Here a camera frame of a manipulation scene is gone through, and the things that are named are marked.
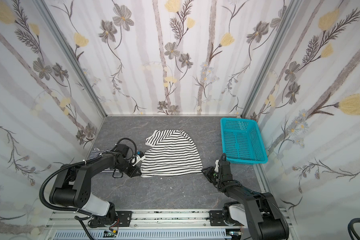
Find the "blue white striped tank top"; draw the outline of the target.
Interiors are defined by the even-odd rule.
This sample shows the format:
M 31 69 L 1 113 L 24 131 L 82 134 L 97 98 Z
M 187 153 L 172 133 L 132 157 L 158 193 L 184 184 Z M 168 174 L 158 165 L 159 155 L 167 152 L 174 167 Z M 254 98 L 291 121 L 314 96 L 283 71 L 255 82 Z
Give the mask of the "blue white striped tank top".
M 110 150 L 100 150 L 98 148 L 94 148 L 89 154 L 89 160 L 92 160 L 92 159 L 100 156 L 101 154 L 109 152 L 109 151 Z M 114 172 L 113 168 L 108 168 L 108 169 L 105 169 L 102 171 L 102 173 L 110 173 L 110 174 L 112 174 L 113 172 Z

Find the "black white striped tank top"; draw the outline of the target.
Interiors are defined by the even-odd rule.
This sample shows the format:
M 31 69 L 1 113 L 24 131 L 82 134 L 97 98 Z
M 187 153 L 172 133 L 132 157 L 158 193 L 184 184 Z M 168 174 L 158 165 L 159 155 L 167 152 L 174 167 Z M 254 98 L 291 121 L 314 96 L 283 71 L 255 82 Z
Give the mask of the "black white striped tank top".
M 201 174 L 199 151 L 192 138 L 183 130 L 155 130 L 146 138 L 150 147 L 140 166 L 142 177 L 176 177 Z

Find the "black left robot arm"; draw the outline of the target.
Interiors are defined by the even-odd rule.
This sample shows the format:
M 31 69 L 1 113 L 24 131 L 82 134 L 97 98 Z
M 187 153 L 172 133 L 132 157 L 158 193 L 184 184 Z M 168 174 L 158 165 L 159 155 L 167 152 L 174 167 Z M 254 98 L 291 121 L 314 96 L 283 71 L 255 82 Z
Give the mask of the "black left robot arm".
M 91 188 L 92 178 L 107 169 L 130 178 L 142 175 L 138 161 L 144 153 L 138 151 L 137 145 L 130 148 L 123 141 L 120 139 L 111 150 L 90 160 L 62 165 L 42 183 L 41 203 L 51 210 L 83 214 L 78 221 L 88 220 L 91 228 L 121 225 L 122 216 L 115 205 L 95 196 Z

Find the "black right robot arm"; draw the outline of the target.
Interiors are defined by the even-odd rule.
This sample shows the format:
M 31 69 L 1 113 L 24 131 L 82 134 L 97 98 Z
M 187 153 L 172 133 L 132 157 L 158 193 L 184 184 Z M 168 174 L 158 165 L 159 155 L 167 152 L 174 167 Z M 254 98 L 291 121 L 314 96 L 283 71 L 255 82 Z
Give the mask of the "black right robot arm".
M 290 228 L 279 209 L 274 196 L 251 190 L 233 179 L 231 163 L 223 153 L 215 167 L 202 170 L 207 180 L 218 192 L 233 199 L 224 204 L 220 214 L 210 211 L 211 225 L 234 226 L 236 224 L 248 229 L 253 240 L 287 240 Z

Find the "teal plastic basket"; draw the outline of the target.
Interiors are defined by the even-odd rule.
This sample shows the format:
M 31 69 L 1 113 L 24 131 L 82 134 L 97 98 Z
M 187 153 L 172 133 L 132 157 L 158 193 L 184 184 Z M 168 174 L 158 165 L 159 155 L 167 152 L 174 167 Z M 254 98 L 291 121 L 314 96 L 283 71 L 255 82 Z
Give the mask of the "teal plastic basket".
M 268 162 L 259 126 L 254 120 L 222 118 L 223 153 L 234 164 L 256 165 Z

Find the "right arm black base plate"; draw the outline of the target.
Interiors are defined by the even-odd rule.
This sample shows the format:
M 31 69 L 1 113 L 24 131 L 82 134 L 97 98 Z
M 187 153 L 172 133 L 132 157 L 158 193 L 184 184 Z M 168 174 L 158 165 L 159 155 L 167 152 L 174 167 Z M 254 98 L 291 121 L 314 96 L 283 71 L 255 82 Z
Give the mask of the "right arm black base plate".
M 228 226 L 224 221 L 223 211 L 210 210 L 208 220 L 210 221 L 211 227 L 224 227 Z

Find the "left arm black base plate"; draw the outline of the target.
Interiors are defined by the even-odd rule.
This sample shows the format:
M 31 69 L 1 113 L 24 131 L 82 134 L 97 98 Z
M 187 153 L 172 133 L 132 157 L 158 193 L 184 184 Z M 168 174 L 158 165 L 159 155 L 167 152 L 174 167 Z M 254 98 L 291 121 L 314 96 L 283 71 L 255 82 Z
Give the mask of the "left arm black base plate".
M 114 211 L 106 216 L 95 216 L 88 222 L 90 228 L 102 227 L 129 227 L 132 219 L 132 211 Z

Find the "aluminium mounting rail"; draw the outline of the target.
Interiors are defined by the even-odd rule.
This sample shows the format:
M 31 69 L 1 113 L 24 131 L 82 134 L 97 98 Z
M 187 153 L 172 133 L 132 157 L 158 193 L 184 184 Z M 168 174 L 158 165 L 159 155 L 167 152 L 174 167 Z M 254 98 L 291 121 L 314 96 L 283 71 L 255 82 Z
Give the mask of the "aluminium mounting rail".
M 121 210 L 132 211 L 129 227 L 113 227 L 112 229 L 206 229 L 226 228 L 240 229 L 246 226 L 238 222 L 226 222 L 228 226 L 211 227 L 209 209 L 185 210 Z M 53 212 L 48 220 L 46 230 L 83 230 L 81 224 L 74 218 L 75 213 Z

